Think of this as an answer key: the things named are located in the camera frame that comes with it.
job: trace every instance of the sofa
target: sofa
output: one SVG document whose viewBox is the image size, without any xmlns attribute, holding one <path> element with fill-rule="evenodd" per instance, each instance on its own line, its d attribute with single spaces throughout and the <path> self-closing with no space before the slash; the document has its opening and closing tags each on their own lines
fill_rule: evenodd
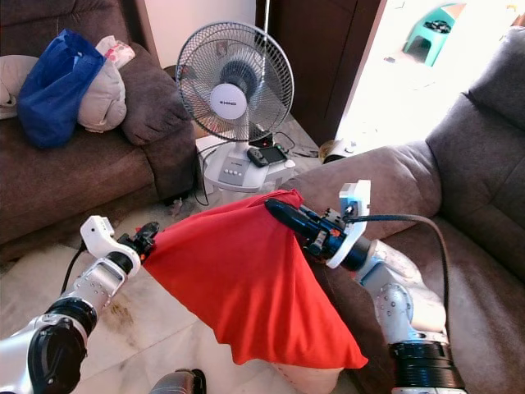
<svg viewBox="0 0 525 394">
<path fill-rule="evenodd" d="M 0 121 L 0 261 L 76 234 L 90 215 L 118 219 L 193 186 L 193 128 L 174 80 L 133 43 L 118 0 L 2 0 L 0 54 L 38 57 L 65 28 L 90 43 L 108 35 L 131 45 L 120 69 L 127 114 L 115 130 L 77 126 L 60 148 L 38 149 L 18 118 Z"/>
<path fill-rule="evenodd" d="M 513 27 L 491 64 L 425 141 L 375 149 L 286 182 L 318 213 L 338 209 L 345 182 L 372 180 L 371 214 L 432 218 L 450 254 L 450 340 L 469 394 L 525 392 L 525 29 Z M 443 296 L 431 229 L 371 222 L 365 236 L 406 254 Z M 311 262 L 368 364 L 348 371 L 363 394 L 395 385 L 372 300 L 343 268 Z"/>
</svg>

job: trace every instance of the sofa armrest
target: sofa armrest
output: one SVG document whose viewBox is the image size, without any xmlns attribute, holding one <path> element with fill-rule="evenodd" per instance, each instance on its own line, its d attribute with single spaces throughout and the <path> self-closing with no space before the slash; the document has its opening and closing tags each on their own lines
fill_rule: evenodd
<svg viewBox="0 0 525 394">
<path fill-rule="evenodd" d="M 325 164 L 287 181 L 304 204 L 318 213 L 340 211 L 339 190 L 344 183 L 372 181 L 371 214 L 410 213 L 432 217 L 441 206 L 441 183 L 431 150 L 424 141 L 382 147 Z M 365 236 L 381 239 L 411 227 L 409 222 L 370 222 Z"/>
<path fill-rule="evenodd" d="M 121 129 L 132 144 L 144 145 L 186 127 L 190 116 L 175 81 L 144 48 L 138 44 L 131 47 L 135 58 L 120 69 L 127 106 Z"/>
</svg>

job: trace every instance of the white marble floor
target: white marble floor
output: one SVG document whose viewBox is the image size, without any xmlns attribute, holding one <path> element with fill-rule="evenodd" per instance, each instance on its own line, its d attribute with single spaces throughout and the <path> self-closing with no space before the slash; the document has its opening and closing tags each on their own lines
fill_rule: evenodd
<svg viewBox="0 0 525 394">
<path fill-rule="evenodd" d="M 315 149 L 308 136 L 294 135 L 299 152 Z M 296 172 L 320 165 L 316 158 L 296 157 Z M 265 185 L 262 192 L 272 189 Z M 237 195 L 235 199 L 244 198 Z M 222 204 L 220 192 L 201 207 L 193 197 L 173 212 L 161 204 L 138 209 L 114 227 L 116 236 L 133 232 L 156 220 L 161 227 L 192 213 Z M 57 297 L 67 264 L 76 250 L 71 241 L 33 250 L 0 278 L 0 338 L 8 337 L 41 314 Z M 93 261 L 83 253 L 71 277 Z M 178 368 L 199 368 L 206 373 L 209 394 L 289 394 L 297 391 L 268 363 L 251 360 L 236 365 L 228 345 L 217 343 L 213 331 L 169 295 L 145 270 L 127 282 L 105 310 L 89 338 L 88 358 L 74 393 L 144 394 L 166 373 Z M 334 393 L 357 393 L 345 374 Z"/>
</svg>

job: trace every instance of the blue bag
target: blue bag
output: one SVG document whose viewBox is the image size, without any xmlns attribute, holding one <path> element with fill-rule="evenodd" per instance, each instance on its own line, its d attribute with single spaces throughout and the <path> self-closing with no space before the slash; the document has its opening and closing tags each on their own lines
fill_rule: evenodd
<svg viewBox="0 0 525 394">
<path fill-rule="evenodd" d="M 20 91 L 18 117 L 40 148 L 65 144 L 80 102 L 106 58 L 79 34 L 64 29 L 42 53 Z"/>
</svg>

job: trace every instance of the red cloth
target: red cloth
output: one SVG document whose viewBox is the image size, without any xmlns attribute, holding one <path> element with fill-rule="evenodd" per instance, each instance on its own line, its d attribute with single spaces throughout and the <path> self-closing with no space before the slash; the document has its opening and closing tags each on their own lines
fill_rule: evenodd
<svg viewBox="0 0 525 394">
<path fill-rule="evenodd" d="M 255 196 L 185 219 L 156 237 L 144 267 L 231 345 L 233 360 L 361 368 L 354 337 L 304 260 L 294 233 L 264 207 L 299 207 L 297 191 Z"/>
</svg>

